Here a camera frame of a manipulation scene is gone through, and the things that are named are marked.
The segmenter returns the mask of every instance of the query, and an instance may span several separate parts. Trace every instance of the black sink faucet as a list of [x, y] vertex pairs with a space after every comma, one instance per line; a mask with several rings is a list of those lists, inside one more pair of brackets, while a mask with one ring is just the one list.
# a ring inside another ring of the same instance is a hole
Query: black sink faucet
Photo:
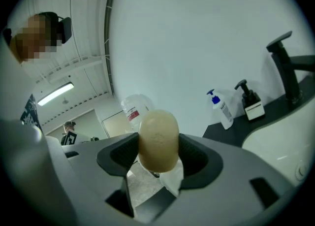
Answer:
[[300, 91], [294, 71], [304, 70], [315, 72], [315, 55], [289, 57], [281, 41], [289, 38], [291, 35], [292, 31], [289, 31], [276, 38], [267, 45], [267, 50], [272, 53], [271, 57], [280, 73], [286, 98], [292, 103], [297, 103], [302, 97], [302, 92]]

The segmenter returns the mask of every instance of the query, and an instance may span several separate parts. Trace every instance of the blue pump cap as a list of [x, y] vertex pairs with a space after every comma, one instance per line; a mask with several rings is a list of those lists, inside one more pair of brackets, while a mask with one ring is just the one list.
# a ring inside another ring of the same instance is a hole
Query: blue pump cap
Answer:
[[213, 90], [210, 90], [210, 91], [207, 93], [207, 95], [210, 94], [210, 95], [212, 96], [212, 102], [213, 102], [213, 104], [217, 104], [218, 102], [220, 102], [220, 98], [219, 98], [218, 96], [214, 96], [214, 95], [213, 95]]

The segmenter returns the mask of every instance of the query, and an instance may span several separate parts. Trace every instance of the gray floor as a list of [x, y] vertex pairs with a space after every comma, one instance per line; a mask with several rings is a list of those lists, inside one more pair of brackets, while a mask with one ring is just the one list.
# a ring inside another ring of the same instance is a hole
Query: gray floor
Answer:
[[155, 178], [136, 162], [130, 171], [133, 173], [127, 178], [129, 195], [133, 209], [156, 194], [163, 188], [159, 178]]

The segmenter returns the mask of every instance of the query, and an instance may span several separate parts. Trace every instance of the red label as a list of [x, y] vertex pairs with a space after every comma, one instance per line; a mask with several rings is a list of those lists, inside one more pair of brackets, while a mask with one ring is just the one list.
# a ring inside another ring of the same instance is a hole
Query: red label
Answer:
[[134, 119], [135, 117], [139, 116], [139, 112], [136, 110], [135, 112], [132, 112], [129, 116], [128, 116], [128, 120], [131, 121], [132, 119]]

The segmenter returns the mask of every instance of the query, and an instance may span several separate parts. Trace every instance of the black countertop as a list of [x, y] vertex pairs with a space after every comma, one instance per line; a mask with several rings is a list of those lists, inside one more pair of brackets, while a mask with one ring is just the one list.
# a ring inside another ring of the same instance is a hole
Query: black countertop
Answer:
[[288, 116], [315, 96], [315, 79], [312, 76], [306, 76], [299, 83], [299, 86], [303, 95], [296, 104], [288, 102], [285, 95], [282, 95], [264, 106], [264, 116], [251, 121], [248, 121], [246, 115], [237, 117], [234, 119], [232, 127], [228, 130], [225, 130], [221, 123], [209, 125], [203, 137], [242, 147], [244, 140], [251, 132]]

